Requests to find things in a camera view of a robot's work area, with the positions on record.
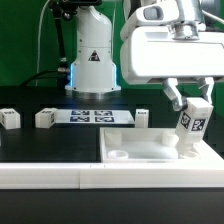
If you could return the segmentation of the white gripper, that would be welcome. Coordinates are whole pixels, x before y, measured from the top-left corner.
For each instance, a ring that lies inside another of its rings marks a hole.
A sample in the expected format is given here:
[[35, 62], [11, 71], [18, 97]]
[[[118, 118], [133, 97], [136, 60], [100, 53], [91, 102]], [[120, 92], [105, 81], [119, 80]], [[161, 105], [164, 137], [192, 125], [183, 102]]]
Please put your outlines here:
[[198, 40], [174, 40], [167, 27], [138, 27], [124, 41], [120, 63], [128, 84], [161, 83], [164, 79], [163, 91], [175, 111], [184, 109], [177, 79], [190, 83], [199, 78], [202, 96], [211, 104], [213, 78], [224, 78], [224, 33], [201, 32]]

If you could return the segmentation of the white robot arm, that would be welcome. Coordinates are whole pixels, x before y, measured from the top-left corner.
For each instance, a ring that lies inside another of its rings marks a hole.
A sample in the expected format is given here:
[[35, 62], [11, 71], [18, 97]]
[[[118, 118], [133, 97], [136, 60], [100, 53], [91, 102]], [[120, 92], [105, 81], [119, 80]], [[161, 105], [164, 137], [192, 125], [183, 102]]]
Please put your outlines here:
[[[123, 10], [123, 79], [162, 85], [176, 111], [187, 107], [180, 83], [196, 82], [209, 101], [214, 83], [224, 82], [224, 33], [206, 30], [201, 0], [123, 0]], [[110, 20], [93, 4], [80, 3], [77, 57], [66, 89], [83, 97], [117, 91], [112, 44]]]

